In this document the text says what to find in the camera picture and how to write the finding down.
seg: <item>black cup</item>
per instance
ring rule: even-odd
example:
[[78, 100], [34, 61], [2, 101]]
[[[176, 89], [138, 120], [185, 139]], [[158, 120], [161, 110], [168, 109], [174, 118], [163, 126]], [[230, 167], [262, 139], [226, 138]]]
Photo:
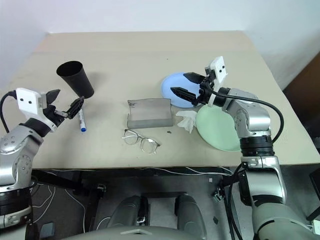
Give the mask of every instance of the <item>black cup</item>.
[[90, 98], [94, 94], [84, 67], [79, 61], [67, 61], [56, 69], [58, 74], [79, 96], [85, 99]]

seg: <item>green plate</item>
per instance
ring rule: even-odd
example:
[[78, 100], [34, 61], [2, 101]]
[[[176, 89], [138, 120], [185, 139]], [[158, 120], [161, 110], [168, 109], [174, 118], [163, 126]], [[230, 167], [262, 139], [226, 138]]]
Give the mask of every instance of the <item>green plate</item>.
[[196, 128], [208, 144], [228, 152], [240, 151], [240, 141], [233, 118], [220, 107], [204, 105], [195, 118]]

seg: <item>blue plate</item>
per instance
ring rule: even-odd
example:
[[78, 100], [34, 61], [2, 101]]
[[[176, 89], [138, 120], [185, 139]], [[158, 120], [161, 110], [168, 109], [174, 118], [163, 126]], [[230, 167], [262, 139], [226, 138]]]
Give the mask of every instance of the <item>blue plate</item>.
[[187, 89], [189, 92], [194, 93], [197, 97], [199, 96], [199, 85], [189, 81], [185, 76], [184, 72], [177, 72], [167, 76], [161, 85], [161, 94], [165, 99], [171, 99], [171, 104], [178, 108], [193, 108], [191, 102], [181, 99], [176, 96], [172, 91], [171, 87], [180, 87]]

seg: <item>table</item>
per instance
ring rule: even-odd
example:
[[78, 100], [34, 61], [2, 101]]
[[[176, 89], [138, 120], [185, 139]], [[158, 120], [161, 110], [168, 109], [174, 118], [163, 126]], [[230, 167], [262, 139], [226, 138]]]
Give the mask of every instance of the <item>table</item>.
[[[95, 89], [83, 106], [87, 132], [80, 132], [78, 119], [65, 120], [55, 133], [45, 137], [33, 161], [36, 169], [236, 166], [240, 152], [215, 149], [196, 129], [189, 134], [176, 126], [180, 117], [174, 117], [172, 127], [137, 130], [161, 143], [156, 154], [146, 154], [121, 138], [129, 113], [127, 100], [161, 98], [165, 76], [175, 72], [204, 74], [204, 68], [217, 56], [224, 57], [228, 72], [225, 87], [254, 93], [282, 111], [284, 131], [274, 144], [280, 164], [319, 163], [320, 156], [307, 132], [266, 63], [241, 31], [49, 34], [1, 91], [17, 87], [43, 92], [61, 89], [54, 104], [61, 111], [67, 110], [77, 96], [56, 75], [56, 69], [70, 60], [83, 63]], [[174, 116], [178, 110], [172, 107]], [[274, 136], [279, 119], [268, 111]], [[14, 99], [6, 101], [4, 116], [9, 129], [25, 122]]]

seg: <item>white tissue paper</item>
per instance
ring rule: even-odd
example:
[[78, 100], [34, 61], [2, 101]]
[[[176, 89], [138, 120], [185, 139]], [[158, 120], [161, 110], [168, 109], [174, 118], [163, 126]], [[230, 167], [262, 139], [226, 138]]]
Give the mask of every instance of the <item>white tissue paper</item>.
[[196, 127], [196, 115], [196, 111], [178, 111], [176, 116], [183, 117], [183, 120], [177, 124], [178, 127], [184, 128], [191, 134], [194, 126]]

